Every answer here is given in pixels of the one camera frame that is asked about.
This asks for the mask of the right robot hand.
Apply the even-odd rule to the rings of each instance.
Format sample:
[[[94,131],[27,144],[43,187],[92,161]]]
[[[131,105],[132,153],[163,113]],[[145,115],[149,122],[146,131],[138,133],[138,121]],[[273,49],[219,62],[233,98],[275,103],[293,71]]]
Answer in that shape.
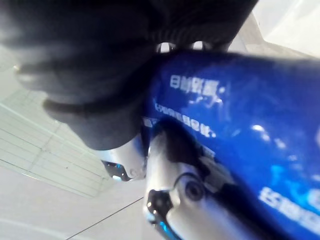
[[[263,84],[228,51],[254,0],[3,0],[0,44],[167,240],[270,240],[238,156]]]

